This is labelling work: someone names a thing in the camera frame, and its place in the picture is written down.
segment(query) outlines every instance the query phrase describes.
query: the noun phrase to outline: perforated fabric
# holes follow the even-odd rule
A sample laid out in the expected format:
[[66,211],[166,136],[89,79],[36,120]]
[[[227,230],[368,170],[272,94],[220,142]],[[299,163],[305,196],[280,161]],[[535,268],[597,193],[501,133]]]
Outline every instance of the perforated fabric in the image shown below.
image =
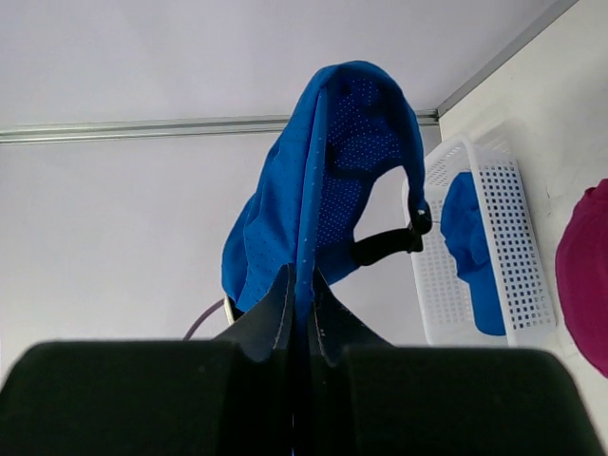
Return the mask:
[[366,62],[318,71],[226,242],[222,285],[237,307],[251,309],[278,269],[295,263],[296,314],[305,315],[314,266],[330,283],[356,269],[354,226],[373,183],[399,165],[410,212],[427,210],[420,131],[398,85]]

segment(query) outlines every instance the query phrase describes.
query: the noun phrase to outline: metal rail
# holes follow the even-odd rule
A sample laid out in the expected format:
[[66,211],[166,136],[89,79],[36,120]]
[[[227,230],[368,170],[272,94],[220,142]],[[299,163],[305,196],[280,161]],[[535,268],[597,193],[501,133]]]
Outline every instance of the metal rail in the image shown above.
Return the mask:
[[[439,124],[437,111],[417,111],[420,126]],[[0,144],[69,143],[203,135],[280,132],[289,116],[227,117],[174,121],[65,123],[0,128]]]

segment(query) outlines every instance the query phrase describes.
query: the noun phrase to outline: white plastic basket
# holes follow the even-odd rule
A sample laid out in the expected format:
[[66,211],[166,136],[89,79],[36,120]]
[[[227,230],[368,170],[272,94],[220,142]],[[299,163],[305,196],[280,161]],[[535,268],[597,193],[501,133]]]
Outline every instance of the white plastic basket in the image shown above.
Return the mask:
[[[425,250],[411,256],[427,342],[443,346],[540,345],[556,326],[553,306],[515,159],[481,148],[465,135],[442,142],[426,158],[427,201],[433,220]],[[452,180],[473,174],[485,237],[501,303],[506,336],[486,335],[473,320],[468,284],[440,233],[440,217]],[[406,218],[408,184],[404,183]]]

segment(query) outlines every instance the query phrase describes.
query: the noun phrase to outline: black strap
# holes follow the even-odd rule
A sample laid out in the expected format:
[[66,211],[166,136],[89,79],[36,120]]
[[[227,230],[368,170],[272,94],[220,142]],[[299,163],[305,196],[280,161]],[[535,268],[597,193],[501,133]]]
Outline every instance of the black strap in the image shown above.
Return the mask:
[[385,231],[355,242],[351,256],[359,266],[370,266],[397,252],[422,252],[422,236],[411,228]]

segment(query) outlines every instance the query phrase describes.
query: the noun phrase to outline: gray edge trim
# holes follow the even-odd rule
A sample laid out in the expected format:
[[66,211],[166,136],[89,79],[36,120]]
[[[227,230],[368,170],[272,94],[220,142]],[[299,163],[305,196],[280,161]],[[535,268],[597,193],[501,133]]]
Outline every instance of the gray edge trim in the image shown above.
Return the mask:
[[[417,111],[420,126],[439,125],[437,110]],[[289,116],[227,117],[174,121],[66,123],[0,128],[0,144],[67,143],[202,135],[277,133]]]
[[446,114],[452,107],[460,102],[475,87],[485,81],[494,71],[500,68],[511,57],[517,54],[543,30],[553,24],[562,14],[570,10],[579,0],[558,0],[551,5],[538,19],[526,28],[517,38],[509,43],[501,52],[490,60],[471,79],[466,81],[458,90],[452,93],[447,100],[437,107],[439,117]]

